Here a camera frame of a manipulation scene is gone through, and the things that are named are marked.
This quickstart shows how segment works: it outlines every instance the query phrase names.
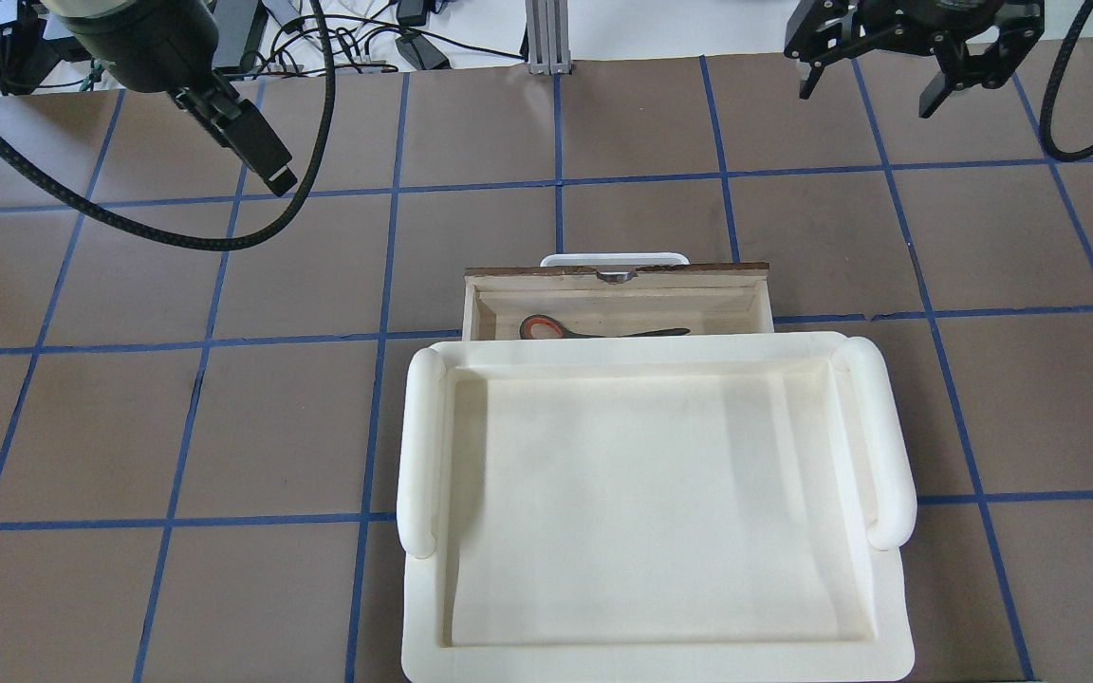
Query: drawer front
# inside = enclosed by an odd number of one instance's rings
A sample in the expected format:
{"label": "drawer front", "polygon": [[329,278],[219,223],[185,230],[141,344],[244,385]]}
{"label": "drawer front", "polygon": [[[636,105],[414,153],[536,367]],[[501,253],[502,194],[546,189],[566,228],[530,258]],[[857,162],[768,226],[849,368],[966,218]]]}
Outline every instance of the drawer front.
{"label": "drawer front", "polygon": [[599,337],[768,333],[767,272],[762,262],[468,269],[463,341],[520,339],[521,321],[536,315]]}

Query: blue tape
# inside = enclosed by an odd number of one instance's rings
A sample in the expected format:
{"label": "blue tape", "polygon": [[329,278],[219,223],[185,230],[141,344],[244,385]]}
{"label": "blue tape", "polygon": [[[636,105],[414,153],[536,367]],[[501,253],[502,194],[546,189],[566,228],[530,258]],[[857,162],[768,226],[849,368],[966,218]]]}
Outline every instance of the blue tape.
{"label": "blue tape", "polygon": [[[1019,81],[1019,74],[1014,74],[1013,78],[1014,87],[1019,91],[1019,99],[1023,103],[1024,111],[1027,114],[1027,122],[1032,125],[1032,132],[1036,133],[1037,138],[1039,136],[1039,121],[1036,120],[1036,111],[1032,108],[1032,101],[1027,99],[1027,92],[1023,87],[1023,83]],[[1066,212],[1070,216],[1070,222],[1074,225],[1074,233],[1077,238],[1082,245],[1082,252],[1084,252],[1085,258],[1090,261],[1090,269],[1093,271],[1093,247],[1090,245],[1090,237],[1085,234],[1085,228],[1082,227],[1082,222],[1079,220],[1079,213],[1074,208],[1074,200],[1068,193],[1066,189],[1066,181],[1061,180],[1061,172],[1058,169],[1058,164],[1055,163],[1051,156],[1045,155],[1045,164],[1048,164],[1048,172],[1054,177],[1054,184],[1057,185],[1057,193],[1060,195],[1061,202],[1066,205]]]}
{"label": "blue tape", "polygon": [[1010,592],[1010,579],[1007,578],[1006,563],[1002,561],[1002,551],[999,549],[997,541],[997,533],[994,531],[994,518],[989,514],[989,504],[985,499],[985,487],[982,484],[980,472],[976,468],[976,457],[973,454],[972,441],[967,437],[967,424],[964,422],[964,414],[962,408],[960,408],[960,395],[955,390],[955,381],[953,375],[951,375],[951,364],[947,360],[947,351],[944,343],[942,342],[942,334],[939,330],[939,323],[933,315],[933,306],[930,303],[930,292],[925,283],[925,275],[922,273],[922,263],[918,260],[918,252],[914,246],[914,237],[909,232],[908,221],[905,216],[905,208],[902,207],[902,198],[900,198],[900,191],[896,189],[896,178],[893,177],[892,165],[889,164],[889,152],[884,148],[883,134],[880,131],[880,122],[875,120],[875,111],[871,106],[871,96],[867,92],[867,81],[865,81],[862,75],[862,69],[859,68],[858,60],[851,60],[851,66],[854,66],[855,81],[859,83],[859,94],[862,96],[863,107],[867,108],[867,122],[871,126],[871,134],[875,138],[875,148],[880,151],[880,161],[884,167],[884,177],[888,181],[889,193],[893,198],[893,207],[896,209],[896,220],[902,228],[903,238],[909,250],[909,259],[914,262],[914,273],[918,282],[918,291],[922,295],[922,308],[925,311],[925,317],[930,325],[930,335],[933,340],[933,348],[936,348],[936,354],[939,358],[939,366],[942,370],[942,377],[944,378],[944,385],[947,386],[947,397],[951,400],[951,411],[953,411],[955,420],[955,428],[960,433],[960,446],[964,450],[964,462],[967,464],[967,475],[973,483],[973,493],[976,497],[977,510],[982,515],[982,527],[985,530],[985,541],[989,545],[989,556],[994,561],[994,573],[997,576],[998,589],[1002,594],[1002,604],[1006,608],[1007,622],[1010,623],[1010,636],[1014,640],[1015,653],[1019,657],[1019,664],[1023,669],[1023,674],[1026,679],[1035,679],[1035,673],[1032,671],[1032,657],[1027,652],[1027,641],[1024,639],[1023,626],[1019,623],[1019,611],[1014,605],[1013,593]]}
{"label": "blue tape", "polygon": [[564,85],[560,74],[551,75],[551,109],[555,122],[555,252],[567,248],[564,238]]}
{"label": "blue tape", "polygon": [[803,325],[814,322],[867,322],[867,316],[862,314],[775,316],[775,325]]}
{"label": "blue tape", "polygon": [[741,240],[737,237],[737,215],[732,211],[732,189],[728,182],[728,156],[724,153],[724,132],[719,128],[719,108],[716,107],[716,90],[710,83],[710,68],[707,56],[698,56],[698,69],[702,70],[703,90],[707,92],[707,109],[710,113],[710,129],[716,137],[716,160],[719,161],[719,182],[724,190],[724,221],[728,225],[728,243],[732,252],[732,262],[741,262]]}
{"label": "blue tape", "polygon": [[345,644],[343,679],[352,683],[356,675],[356,644],[361,636],[362,584],[365,579],[365,555],[369,545],[369,508],[374,492],[374,461],[377,454],[377,424],[381,416],[383,376],[386,365],[386,333],[390,328],[391,283],[395,280],[396,229],[399,224],[399,182],[403,177],[403,143],[407,141],[407,101],[411,90],[411,79],[403,74],[403,91],[399,96],[399,134],[395,142],[395,174],[391,178],[390,224],[386,233],[386,270],[383,275],[381,335],[377,339],[377,355],[374,357],[374,385],[369,402],[369,437],[365,441],[365,476],[361,492],[361,511],[365,515],[356,528],[356,563],[352,572],[352,605],[349,610],[349,640]]}
{"label": "blue tape", "polygon": [[[108,155],[108,144],[111,142],[111,137],[114,131],[117,129],[117,121],[120,118],[120,107],[125,103],[125,92],[120,91],[117,95],[116,107],[113,108],[111,118],[108,120],[108,130],[104,134],[104,142],[99,146],[99,155],[96,158],[95,167],[91,170],[91,180],[87,181],[86,195],[90,195],[95,190],[96,182],[98,182],[99,173],[104,169],[104,158]],[[61,257],[61,267],[57,271],[57,280],[54,282],[54,291],[49,294],[48,306],[45,307],[45,317],[39,325],[39,332],[36,334],[36,344],[32,351],[30,360],[27,360],[27,372],[25,377],[23,377],[23,384],[19,387],[19,396],[16,398],[16,404],[12,408],[11,420],[8,422],[8,428],[5,428],[5,434],[3,436],[3,446],[0,447],[0,481],[3,480],[3,468],[5,462],[8,462],[8,455],[11,452],[11,445],[14,441],[14,434],[16,434],[16,428],[19,427],[19,415],[23,412],[23,405],[27,398],[27,389],[32,386],[32,379],[36,375],[36,363],[39,362],[39,348],[45,344],[45,335],[48,334],[48,326],[52,323],[54,313],[57,310],[57,299],[61,296],[61,286],[66,284],[66,275],[70,269],[70,260],[74,258],[74,247],[78,245],[79,234],[83,228],[83,214],[79,213],[78,220],[74,221],[74,227],[70,229],[70,238],[66,245],[64,256]]]}
{"label": "blue tape", "polygon": [[[256,107],[263,103],[265,83],[260,83],[256,94]],[[243,200],[243,187],[247,185],[247,164],[240,164],[238,180],[234,186],[234,201],[231,204],[231,217],[226,224],[226,237],[234,237],[238,226],[239,207]],[[201,341],[200,360],[197,363],[197,377],[191,385],[191,396],[188,398],[188,412],[185,415],[184,433],[179,437],[179,454],[176,458],[175,474],[171,478],[171,494],[168,509],[164,519],[163,539],[160,541],[160,552],[154,563],[154,578],[151,579],[151,593],[146,601],[146,616],[142,620],[142,636],[138,640],[138,657],[133,659],[133,683],[140,683],[142,672],[146,669],[146,655],[151,645],[151,633],[154,628],[154,613],[163,591],[163,576],[166,572],[166,557],[171,549],[171,530],[174,527],[176,510],[179,507],[179,492],[184,485],[184,472],[188,463],[188,449],[191,447],[191,433],[197,422],[197,408],[200,407],[200,392],[204,388],[205,372],[209,369],[209,354],[212,351],[213,326],[218,322],[218,308],[222,298],[222,286],[226,283],[226,264],[230,263],[230,251],[222,251],[218,260],[218,276],[213,281],[213,294],[209,302],[209,314],[204,317],[204,339]]]}

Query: drawer handle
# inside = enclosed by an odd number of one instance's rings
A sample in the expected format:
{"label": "drawer handle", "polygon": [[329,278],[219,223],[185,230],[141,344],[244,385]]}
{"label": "drawer handle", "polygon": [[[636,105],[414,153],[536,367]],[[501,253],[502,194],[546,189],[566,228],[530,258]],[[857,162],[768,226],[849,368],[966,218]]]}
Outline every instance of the drawer handle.
{"label": "drawer handle", "polygon": [[917,521],[918,498],[905,454],[902,423],[889,384],[884,356],[867,339],[853,337],[834,351],[833,369],[845,375],[859,402],[867,459],[875,488],[875,521],[867,540],[877,550],[896,550],[909,540]]}
{"label": "drawer handle", "polygon": [[690,259],[675,251],[640,251],[626,255],[551,255],[542,260],[550,267],[686,267]]}
{"label": "drawer handle", "polygon": [[442,384],[446,363],[433,349],[412,357],[407,373],[403,445],[399,455],[399,494],[395,519],[399,541],[412,557],[431,557],[437,550],[437,505],[442,501]]}

